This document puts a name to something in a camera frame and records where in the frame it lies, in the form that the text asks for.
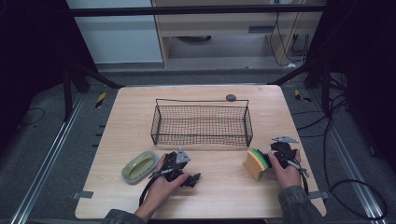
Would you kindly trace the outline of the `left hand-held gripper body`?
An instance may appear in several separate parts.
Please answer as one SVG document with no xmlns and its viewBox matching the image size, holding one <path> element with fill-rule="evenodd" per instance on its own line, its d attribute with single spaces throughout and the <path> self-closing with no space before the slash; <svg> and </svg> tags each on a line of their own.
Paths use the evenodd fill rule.
<svg viewBox="0 0 396 224">
<path fill-rule="evenodd" d="M 161 174 L 165 176 L 168 182 L 172 182 L 183 174 L 183 168 L 190 160 L 191 158 L 180 147 L 177 151 L 165 155 Z"/>
</svg>

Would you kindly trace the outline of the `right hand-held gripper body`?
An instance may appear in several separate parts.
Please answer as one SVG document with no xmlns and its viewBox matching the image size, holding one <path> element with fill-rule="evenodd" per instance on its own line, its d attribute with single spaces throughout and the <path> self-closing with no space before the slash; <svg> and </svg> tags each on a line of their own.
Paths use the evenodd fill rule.
<svg viewBox="0 0 396 224">
<path fill-rule="evenodd" d="M 286 135 L 273 137 L 272 140 L 273 143 L 270 147 L 281 167 L 283 169 L 286 169 L 289 165 L 299 167 L 299 162 L 295 159 L 297 150 L 290 146 L 290 143 L 298 143 L 298 140 Z"/>
</svg>

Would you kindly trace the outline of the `yellow and green sponge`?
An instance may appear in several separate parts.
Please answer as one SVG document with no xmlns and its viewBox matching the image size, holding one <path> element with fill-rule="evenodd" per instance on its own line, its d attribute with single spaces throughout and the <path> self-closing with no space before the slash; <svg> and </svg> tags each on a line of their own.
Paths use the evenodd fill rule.
<svg viewBox="0 0 396 224">
<path fill-rule="evenodd" d="M 252 148 L 247 152 L 247 158 L 243 162 L 244 167 L 256 181 L 259 181 L 267 170 L 264 167 L 264 160 L 269 161 L 262 156 L 258 149 Z"/>
</svg>

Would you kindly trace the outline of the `green soap dish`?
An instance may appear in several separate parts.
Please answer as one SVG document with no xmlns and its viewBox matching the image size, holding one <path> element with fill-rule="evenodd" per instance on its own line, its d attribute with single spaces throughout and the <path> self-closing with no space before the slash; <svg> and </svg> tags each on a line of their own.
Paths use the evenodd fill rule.
<svg viewBox="0 0 396 224">
<path fill-rule="evenodd" d="M 155 169 L 158 160 L 152 150 L 144 151 L 123 167 L 121 176 L 126 183 L 136 185 Z"/>
</svg>

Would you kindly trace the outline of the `black wire mesh basket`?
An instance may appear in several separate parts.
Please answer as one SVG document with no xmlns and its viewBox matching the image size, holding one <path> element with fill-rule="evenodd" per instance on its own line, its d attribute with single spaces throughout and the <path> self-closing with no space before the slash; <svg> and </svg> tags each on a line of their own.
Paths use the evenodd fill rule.
<svg viewBox="0 0 396 224">
<path fill-rule="evenodd" d="M 157 99 L 150 135 L 154 145 L 249 147 L 249 100 Z"/>
</svg>

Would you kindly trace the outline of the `person's left hand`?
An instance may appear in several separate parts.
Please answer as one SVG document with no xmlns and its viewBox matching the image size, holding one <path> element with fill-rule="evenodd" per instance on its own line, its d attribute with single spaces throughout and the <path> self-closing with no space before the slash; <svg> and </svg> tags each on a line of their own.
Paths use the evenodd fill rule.
<svg viewBox="0 0 396 224">
<path fill-rule="evenodd" d="M 177 179 L 169 182 L 162 175 L 155 179 L 148 188 L 148 193 L 141 204 L 141 207 L 158 209 L 170 196 L 175 192 L 189 177 L 188 174 L 182 174 Z"/>
</svg>

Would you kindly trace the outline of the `person's right hand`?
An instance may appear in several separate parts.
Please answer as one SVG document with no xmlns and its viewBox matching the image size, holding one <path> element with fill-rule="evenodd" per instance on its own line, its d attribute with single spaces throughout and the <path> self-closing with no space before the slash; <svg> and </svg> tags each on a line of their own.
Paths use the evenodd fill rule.
<svg viewBox="0 0 396 224">
<path fill-rule="evenodd" d="M 292 166 L 283 168 L 272 152 L 270 152 L 268 156 L 272 163 L 272 168 L 275 171 L 277 181 L 282 189 L 295 186 L 300 187 L 302 185 L 301 175 L 296 168 Z"/>
</svg>

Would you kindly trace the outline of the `black metal stand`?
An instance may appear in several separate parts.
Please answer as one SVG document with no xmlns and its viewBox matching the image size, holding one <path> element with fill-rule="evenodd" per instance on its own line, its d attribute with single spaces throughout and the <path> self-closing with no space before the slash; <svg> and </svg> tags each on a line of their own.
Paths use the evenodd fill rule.
<svg viewBox="0 0 396 224">
<path fill-rule="evenodd" d="M 323 60 L 308 60 L 305 64 L 294 69 L 285 76 L 269 82 L 269 85 L 281 86 L 287 81 L 307 72 L 308 75 L 304 80 L 307 88 L 314 88 L 321 82 L 321 108 L 326 115 L 330 114 L 330 64 Z"/>
<path fill-rule="evenodd" d="M 94 72 L 78 63 L 70 63 L 64 68 L 62 74 L 64 84 L 64 121 L 69 120 L 73 112 L 71 84 L 75 85 L 78 92 L 88 92 L 90 89 L 90 84 L 85 76 L 92 77 L 111 89 L 123 88 L 123 85 L 101 76 L 98 72 Z"/>
</svg>

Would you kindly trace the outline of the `white cabinet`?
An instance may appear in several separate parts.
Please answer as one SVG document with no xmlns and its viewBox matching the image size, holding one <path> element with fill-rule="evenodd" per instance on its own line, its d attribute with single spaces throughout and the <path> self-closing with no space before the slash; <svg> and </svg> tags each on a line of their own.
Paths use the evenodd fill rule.
<svg viewBox="0 0 396 224">
<path fill-rule="evenodd" d="M 66 0 L 71 9 L 151 7 L 150 0 Z M 75 17 L 96 64 L 161 63 L 153 16 Z"/>
</svg>

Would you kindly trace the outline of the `light wooden cabinet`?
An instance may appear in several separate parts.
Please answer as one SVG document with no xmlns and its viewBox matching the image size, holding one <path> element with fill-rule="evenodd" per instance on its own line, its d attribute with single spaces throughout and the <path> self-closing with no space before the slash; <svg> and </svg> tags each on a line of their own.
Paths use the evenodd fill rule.
<svg viewBox="0 0 396 224">
<path fill-rule="evenodd" d="M 314 5 L 327 0 L 150 0 L 155 7 L 240 6 L 240 5 Z M 163 58 L 176 36 L 266 35 L 278 63 L 289 58 L 292 38 L 313 35 L 319 12 L 234 13 L 157 15 L 155 17 Z"/>
</svg>

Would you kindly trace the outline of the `black horizontal bar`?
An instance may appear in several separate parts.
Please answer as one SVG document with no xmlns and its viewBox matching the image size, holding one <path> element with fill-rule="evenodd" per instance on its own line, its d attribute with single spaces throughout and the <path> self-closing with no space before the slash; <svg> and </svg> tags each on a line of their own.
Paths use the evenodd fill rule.
<svg viewBox="0 0 396 224">
<path fill-rule="evenodd" d="M 231 13 L 320 12 L 326 5 L 251 5 L 251 6 L 192 6 L 192 7 L 125 7 L 68 9 L 64 13 L 74 17 L 146 16 Z"/>
</svg>

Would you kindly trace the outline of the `grey table bracket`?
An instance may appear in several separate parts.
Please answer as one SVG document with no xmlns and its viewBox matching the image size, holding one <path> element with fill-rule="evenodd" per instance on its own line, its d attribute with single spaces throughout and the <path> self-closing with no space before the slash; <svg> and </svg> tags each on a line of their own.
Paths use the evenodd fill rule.
<svg viewBox="0 0 396 224">
<path fill-rule="evenodd" d="M 322 199 L 326 200 L 330 197 L 330 194 L 327 191 L 311 191 L 308 193 L 310 199 Z"/>
<path fill-rule="evenodd" d="M 93 195 L 92 191 L 85 191 L 85 190 L 76 191 L 73 193 L 72 198 L 75 200 L 80 199 L 80 198 L 90 199 L 92 197 L 92 195 Z"/>
</svg>

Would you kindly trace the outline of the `aluminium floor rail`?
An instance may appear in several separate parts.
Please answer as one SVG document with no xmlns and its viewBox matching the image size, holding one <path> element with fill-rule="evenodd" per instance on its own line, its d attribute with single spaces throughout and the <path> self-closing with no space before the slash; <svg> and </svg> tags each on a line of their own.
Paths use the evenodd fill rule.
<svg viewBox="0 0 396 224">
<path fill-rule="evenodd" d="M 318 94 L 312 93 L 311 96 L 319 110 L 319 113 L 324 118 L 325 123 L 325 131 L 323 134 L 323 170 L 327 186 L 329 187 L 328 193 L 347 211 L 355 216 L 365 219 L 366 221 L 370 221 L 371 224 L 388 224 L 386 219 L 388 205 L 382 195 L 374 187 L 364 181 L 360 170 L 347 153 L 347 149 L 341 140 L 339 132 L 337 132 L 337 130 L 332 126 L 332 107 L 330 107 L 330 114 L 326 115 L 321 108 L 321 100 L 319 99 Z M 347 179 L 339 180 L 334 183 L 330 181 L 327 166 L 327 141 L 332 143 L 332 148 L 338 155 L 338 160 L 341 162 L 346 172 Z M 340 196 L 335 194 L 337 189 L 342 186 L 354 189 L 356 197 L 364 210 L 363 214 L 353 210 L 341 199 Z"/>
<path fill-rule="evenodd" d="M 81 109 L 81 105 L 85 95 L 83 93 L 78 93 L 76 101 L 72 104 L 72 112 L 68 119 L 66 119 L 60 131 L 57 133 L 51 147 L 49 148 L 49 152 L 47 153 L 44 161 L 42 162 L 33 183 L 25 194 L 20 206 L 14 213 L 12 219 L 10 220 L 10 224 L 25 224 L 28 217 L 31 214 L 32 209 L 35 206 L 36 200 L 43 189 L 48 176 L 52 170 L 53 165 L 57 161 L 59 153 L 62 151 L 64 146 L 64 142 L 69 135 L 75 120 L 78 116 L 78 113 Z"/>
</svg>

